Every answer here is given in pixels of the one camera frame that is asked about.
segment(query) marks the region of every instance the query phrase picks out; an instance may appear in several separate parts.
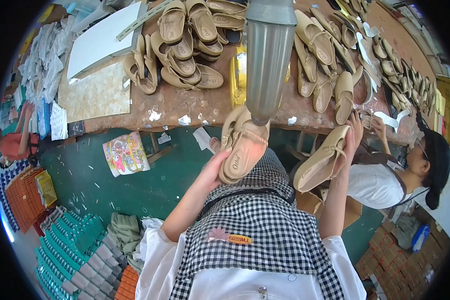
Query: white sleeve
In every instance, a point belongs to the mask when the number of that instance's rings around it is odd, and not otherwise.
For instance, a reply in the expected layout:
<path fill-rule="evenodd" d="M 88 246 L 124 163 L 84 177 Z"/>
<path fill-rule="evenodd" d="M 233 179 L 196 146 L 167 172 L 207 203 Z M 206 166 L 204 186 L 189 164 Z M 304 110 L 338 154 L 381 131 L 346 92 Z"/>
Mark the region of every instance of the white sleeve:
<path fill-rule="evenodd" d="M 345 299 L 361 300 L 367 298 L 367 292 L 363 287 L 359 275 L 348 258 L 347 250 L 342 237 L 335 235 L 323 240 L 331 264 L 342 287 Z"/>
<path fill-rule="evenodd" d="M 347 195 L 367 207 L 382 209 L 400 202 L 403 190 L 383 165 L 352 165 Z"/>
<path fill-rule="evenodd" d="M 168 239 L 162 229 L 148 228 L 143 239 L 146 240 L 147 250 L 141 254 L 145 263 L 138 278 L 135 299 L 168 300 L 182 262 L 184 233 L 175 243 Z"/>

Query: dark hair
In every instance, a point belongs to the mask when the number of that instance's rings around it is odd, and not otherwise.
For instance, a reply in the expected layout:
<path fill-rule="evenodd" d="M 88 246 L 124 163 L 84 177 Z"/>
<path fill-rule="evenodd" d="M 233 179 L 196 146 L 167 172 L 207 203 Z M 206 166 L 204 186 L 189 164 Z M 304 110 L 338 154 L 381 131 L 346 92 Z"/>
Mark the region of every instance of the dark hair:
<path fill-rule="evenodd" d="M 450 146 L 438 132 L 425 128 L 425 153 L 423 159 L 430 163 L 422 185 L 429 188 L 425 196 L 425 203 L 430 209 L 436 209 L 440 201 L 440 193 L 447 184 L 450 173 Z"/>

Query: eyeglasses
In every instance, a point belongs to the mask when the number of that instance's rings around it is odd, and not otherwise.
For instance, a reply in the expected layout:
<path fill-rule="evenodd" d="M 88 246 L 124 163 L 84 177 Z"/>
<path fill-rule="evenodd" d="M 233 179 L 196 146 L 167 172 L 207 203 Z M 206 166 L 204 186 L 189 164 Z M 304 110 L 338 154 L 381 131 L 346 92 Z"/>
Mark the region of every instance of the eyeglasses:
<path fill-rule="evenodd" d="M 425 157 L 426 157 L 426 159 L 429 159 L 429 156 L 427 155 L 427 153 L 425 152 L 425 149 L 423 149 L 423 147 L 422 147 L 422 143 L 420 142 L 420 138 L 417 138 L 416 140 L 415 140 L 415 146 L 420 146 L 420 148 L 422 149 L 422 151 L 423 151 L 423 154 L 425 154 Z"/>

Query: green floor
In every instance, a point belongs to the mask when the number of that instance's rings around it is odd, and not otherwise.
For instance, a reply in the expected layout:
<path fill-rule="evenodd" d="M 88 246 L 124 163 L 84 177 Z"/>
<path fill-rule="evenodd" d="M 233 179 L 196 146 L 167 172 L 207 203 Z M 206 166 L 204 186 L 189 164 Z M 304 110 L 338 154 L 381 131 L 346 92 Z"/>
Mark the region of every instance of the green floor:
<path fill-rule="evenodd" d="M 159 147 L 169 145 L 172 150 L 154 162 L 146 172 L 113 177 L 105 161 L 102 144 L 129 133 L 127 129 L 110 129 L 105 134 L 87 134 L 77 143 L 54 148 L 42 156 L 42 166 L 52 177 L 59 203 L 84 215 L 99 215 L 104 225 L 110 215 L 118 211 L 136 215 L 138 219 L 151 216 L 165 219 L 195 180 L 202 166 L 212 157 L 208 150 L 200 151 L 192 128 L 168 131 L 172 137 Z M 219 136 L 221 128 L 206 127 L 210 136 Z M 298 161 L 285 151 L 285 144 L 295 146 L 298 131 L 271 129 L 269 146 L 286 169 Z M 312 147 L 312 139 L 305 140 L 303 150 Z M 153 152 L 147 135 L 142 138 L 147 153 Z M 363 207 L 360 219 L 346 228 L 343 240 L 352 263 L 357 262 L 368 248 L 368 242 L 381 224 L 383 216 L 374 209 Z"/>

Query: metal cylinder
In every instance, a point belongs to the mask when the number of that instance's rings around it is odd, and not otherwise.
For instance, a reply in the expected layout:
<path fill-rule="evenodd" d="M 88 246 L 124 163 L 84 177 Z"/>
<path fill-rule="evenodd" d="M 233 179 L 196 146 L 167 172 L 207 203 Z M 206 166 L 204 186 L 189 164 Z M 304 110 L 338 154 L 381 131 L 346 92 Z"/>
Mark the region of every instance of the metal cylinder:
<path fill-rule="evenodd" d="M 278 111 L 297 19 L 293 0 L 253 0 L 246 12 L 246 107 L 264 126 Z"/>

